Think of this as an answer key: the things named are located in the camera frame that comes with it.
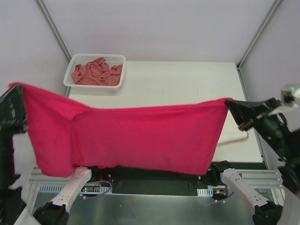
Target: white wall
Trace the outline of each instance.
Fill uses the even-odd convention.
[[[280,89],[300,83],[300,1],[285,0],[267,27],[241,74],[250,100],[280,98]],[[285,113],[291,130],[300,128],[300,109]],[[271,169],[277,156],[263,142]]]
[[[274,0],[44,0],[71,55],[238,62]]]
[[[0,93],[14,81],[63,93],[68,63],[36,3],[1,1],[0,20]],[[30,140],[27,135],[20,135],[14,141],[16,171],[27,173],[35,163]],[[23,174],[19,183],[25,180]]]

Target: white table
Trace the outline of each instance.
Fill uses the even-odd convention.
[[[218,98],[245,100],[234,63],[127,61],[118,93],[95,95],[71,89],[69,97],[96,108],[193,104]],[[227,116],[224,134],[241,133]],[[213,161],[262,162],[254,131],[247,138],[218,144]]]

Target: white basket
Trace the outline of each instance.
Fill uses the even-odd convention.
[[[78,64],[85,65],[88,62],[94,61],[95,59],[98,59],[100,57],[104,57],[106,59],[106,63],[109,65],[109,68],[111,68],[112,66],[123,64],[120,83],[117,86],[74,84],[71,74],[74,72],[76,65]],[[67,71],[64,77],[64,85],[68,87],[72,87],[73,93],[80,93],[80,94],[101,94],[103,92],[116,93],[119,91],[119,88],[122,85],[122,81],[125,73],[125,66],[126,66],[126,58],[123,55],[76,54],[72,57],[69,66],[67,67]]]

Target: crumpled red cloth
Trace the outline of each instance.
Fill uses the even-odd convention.
[[[105,63],[106,59],[101,57],[86,65],[78,64],[71,74],[74,84],[117,86],[120,83],[123,65],[112,66]]]
[[[202,175],[209,168],[227,98],[192,105],[96,109],[24,83],[37,165],[67,177],[78,166],[117,165]]]

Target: cable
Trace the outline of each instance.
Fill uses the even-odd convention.
[[[94,186],[95,188],[98,188],[98,187],[100,187],[100,182],[99,183],[97,183],[95,186]]]
[[[109,191],[113,188],[112,183],[109,182],[109,181],[106,181],[106,180],[101,180],[101,181],[95,181],[95,182],[91,182],[91,183],[86,183],[85,185],[98,184],[98,183],[99,183],[99,184],[100,184],[100,183],[106,183],[106,184],[109,184],[109,189],[107,189],[105,192],[103,192],[103,193],[101,193],[101,194],[99,194],[99,195],[97,195],[97,196],[95,196],[95,197],[87,197],[87,196],[84,196],[84,197],[83,197],[84,199],[94,199],[94,198],[99,198],[99,197],[105,195],[107,192],[109,192]]]
[[[208,204],[204,204],[204,203],[202,203],[201,201],[200,201],[200,198],[198,197],[197,198],[197,201],[202,205],[202,206],[210,206],[210,205],[212,205],[212,204],[214,204],[214,203],[225,203],[225,200],[228,200],[229,198],[232,198],[232,196],[234,195],[234,192],[232,192],[227,198],[225,198],[225,199],[223,199],[223,200],[215,200],[215,201],[213,201],[213,202],[210,202],[210,203],[208,203]]]

